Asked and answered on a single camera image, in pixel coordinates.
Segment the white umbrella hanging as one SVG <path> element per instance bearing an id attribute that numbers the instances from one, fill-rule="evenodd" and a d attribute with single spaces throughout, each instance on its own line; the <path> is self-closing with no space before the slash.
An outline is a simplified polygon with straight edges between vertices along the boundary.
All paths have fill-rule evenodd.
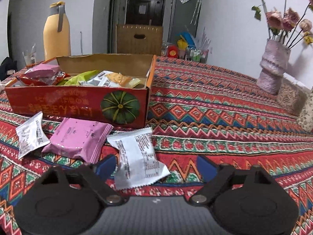
<path id="1" fill-rule="evenodd" d="M 202 0 L 197 0 L 196 7 L 195 7 L 194 12 L 192 14 L 192 20 L 191 20 L 190 24 L 193 23 L 194 25 L 196 25 L 199 14 L 200 14 L 201 5 L 202 5 Z"/>

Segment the dried pink roses bouquet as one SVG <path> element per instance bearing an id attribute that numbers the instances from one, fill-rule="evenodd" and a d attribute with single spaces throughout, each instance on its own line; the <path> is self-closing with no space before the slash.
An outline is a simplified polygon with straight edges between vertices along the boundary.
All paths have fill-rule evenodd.
<path id="1" fill-rule="evenodd" d="M 270 40 L 276 40 L 291 49 L 301 41 L 305 45 L 312 45 L 312 22 L 305 18 L 308 10 L 312 11 L 312 0 L 302 16 L 292 8 L 287 7 L 287 1 L 284 0 L 284 9 L 279 11 L 276 8 L 269 11 L 266 7 L 265 0 L 261 0 L 261 5 L 253 6 L 254 18 L 261 21 L 262 13 L 265 15 L 267 23 L 268 37 Z"/>

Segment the patterned red tablecloth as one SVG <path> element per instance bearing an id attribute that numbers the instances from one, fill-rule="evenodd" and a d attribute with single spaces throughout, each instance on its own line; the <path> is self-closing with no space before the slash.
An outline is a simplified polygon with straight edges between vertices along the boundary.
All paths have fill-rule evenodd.
<path id="1" fill-rule="evenodd" d="M 299 208 L 292 234 L 312 234 L 312 133 L 305 132 L 249 76 L 207 64 L 158 57 L 148 105 L 157 158 L 171 172 L 150 186 L 120 191 L 123 196 L 189 198 L 203 186 L 198 155 L 237 169 L 260 165 Z M 15 129 L 28 119 L 12 111 L 1 93 L 1 232 L 21 234 L 13 206 L 52 165 L 76 168 L 81 161 L 53 153 L 18 160 Z M 47 116 L 52 136 L 62 117 Z"/>

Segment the pink ceramic vase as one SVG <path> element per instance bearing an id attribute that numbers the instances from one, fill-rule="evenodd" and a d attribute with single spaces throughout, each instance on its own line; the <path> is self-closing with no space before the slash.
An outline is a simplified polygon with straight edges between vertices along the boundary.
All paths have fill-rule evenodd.
<path id="1" fill-rule="evenodd" d="M 262 68 L 257 86 L 269 94 L 277 95 L 283 74 L 288 66 L 291 50 L 280 42 L 268 39 L 259 63 Z"/>

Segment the white snack packet with biscuit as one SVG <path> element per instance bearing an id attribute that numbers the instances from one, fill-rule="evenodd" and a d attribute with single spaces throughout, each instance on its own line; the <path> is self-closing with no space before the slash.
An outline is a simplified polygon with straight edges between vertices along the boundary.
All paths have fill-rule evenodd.
<path id="1" fill-rule="evenodd" d="M 120 85 L 111 81 L 108 78 L 108 75 L 111 74 L 111 71 L 103 70 L 101 73 L 96 75 L 94 78 L 86 81 L 86 85 L 94 86 L 94 87 L 111 87 L 111 88 L 118 88 Z"/>

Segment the yellow thermos jug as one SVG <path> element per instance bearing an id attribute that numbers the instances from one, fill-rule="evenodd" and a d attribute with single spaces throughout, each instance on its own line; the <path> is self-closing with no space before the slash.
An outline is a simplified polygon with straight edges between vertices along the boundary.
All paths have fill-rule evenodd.
<path id="1" fill-rule="evenodd" d="M 45 60 L 58 56 L 71 56 L 70 26 L 65 2 L 52 3 L 43 29 Z"/>

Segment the orange cardboard snack box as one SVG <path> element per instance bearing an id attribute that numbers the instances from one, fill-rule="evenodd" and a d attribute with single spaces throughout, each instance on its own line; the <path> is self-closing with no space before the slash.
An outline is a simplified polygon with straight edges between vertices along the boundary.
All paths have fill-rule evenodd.
<path id="1" fill-rule="evenodd" d="M 77 118 L 110 123 L 125 128 L 143 128 L 148 116 L 155 55 L 92 54 L 59 56 L 44 61 L 45 65 L 59 65 L 75 76 L 98 70 L 120 73 L 140 79 L 140 89 L 92 86 L 29 86 L 16 87 L 13 80 L 5 87 L 12 111 L 20 115 L 44 115 Z"/>

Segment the pink snack packet in box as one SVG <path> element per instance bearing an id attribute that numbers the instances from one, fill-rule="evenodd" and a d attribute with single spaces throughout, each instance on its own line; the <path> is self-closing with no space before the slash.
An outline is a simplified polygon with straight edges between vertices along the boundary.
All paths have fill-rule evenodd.
<path id="1" fill-rule="evenodd" d="M 38 64 L 28 69 L 24 76 L 28 78 L 50 78 L 60 72 L 59 65 Z"/>

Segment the blue and yellow dustpan set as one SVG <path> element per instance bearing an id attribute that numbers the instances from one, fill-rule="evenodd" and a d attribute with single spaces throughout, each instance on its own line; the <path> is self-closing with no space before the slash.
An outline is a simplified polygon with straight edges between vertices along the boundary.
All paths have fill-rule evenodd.
<path id="1" fill-rule="evenodd" d="M 179 49 L 196 48 L 195 38 L 189 32 L 181 32 L 178 37 L 177 46 Z"/>

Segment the red canister on floor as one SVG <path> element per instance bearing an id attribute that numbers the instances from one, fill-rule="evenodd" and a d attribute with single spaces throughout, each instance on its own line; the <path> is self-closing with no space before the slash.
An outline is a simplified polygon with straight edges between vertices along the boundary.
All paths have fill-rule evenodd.
<path id="1" fill-rule="evenodd" d="M 168 58 L 178 58 L 178 48 L 175 45 L 168 45 L 167 47 Z"/>

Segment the white snack packet with label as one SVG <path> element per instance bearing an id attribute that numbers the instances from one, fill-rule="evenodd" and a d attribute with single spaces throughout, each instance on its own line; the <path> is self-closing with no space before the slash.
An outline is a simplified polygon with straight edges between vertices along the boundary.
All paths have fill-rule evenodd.
<path id="1" fill-rule="evenodd" d="M 114 175 L 117 190 L 152 185 L 170 175 L 167 166 L 157 159 L 152 128 L 110 135 L 107 141 L 119 151 L 119 164 Z"/>

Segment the dark entrance door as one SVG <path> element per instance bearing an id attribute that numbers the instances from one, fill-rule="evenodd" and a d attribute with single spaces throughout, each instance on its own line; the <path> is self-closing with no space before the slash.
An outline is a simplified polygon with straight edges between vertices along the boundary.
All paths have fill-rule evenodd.
<path id="1" fill-rule="evenodd" d="M 127 0 L 126 24 L 161 27 L 165 12 L 165 0 Z"/>

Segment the clear drinking glass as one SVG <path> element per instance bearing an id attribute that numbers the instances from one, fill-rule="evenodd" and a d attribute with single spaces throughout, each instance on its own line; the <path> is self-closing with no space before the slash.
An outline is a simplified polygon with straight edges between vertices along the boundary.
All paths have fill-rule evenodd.
<path id="1" fill-rule="evenodd" d="M 36 44 L 34 43 L 30 52 L 23 51 L 23 58 L 26 66 L 30 66 L 37 62 L 37 52 L 36 52 Z"/>

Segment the red snack packet in box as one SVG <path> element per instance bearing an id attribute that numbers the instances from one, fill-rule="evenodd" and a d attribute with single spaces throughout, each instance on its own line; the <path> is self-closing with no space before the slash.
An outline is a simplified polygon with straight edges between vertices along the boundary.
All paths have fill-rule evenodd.
<path id="1" fill-rule="evenodd" d="M 58 85 L 64 79 L 70 78 L 71 76 L 65 72 L 58 72 L 52 77 L 43 78 L 30 78 L 25 75 L 18 76 L 17 79 L 26 86 L 48 86 L 48 85 Z"/>

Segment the green snack packet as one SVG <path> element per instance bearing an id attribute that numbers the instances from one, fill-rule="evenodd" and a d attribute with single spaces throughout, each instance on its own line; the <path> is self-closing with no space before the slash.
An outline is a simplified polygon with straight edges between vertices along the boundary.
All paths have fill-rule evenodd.
<path id="1" fill-rule="evenodd" d="M 80 82 L 86 82 L 100 73 L 99 70 L 90 70 L 84 73 L 77 74 L 66 81 L 64 85 L 80 85 Z"/>

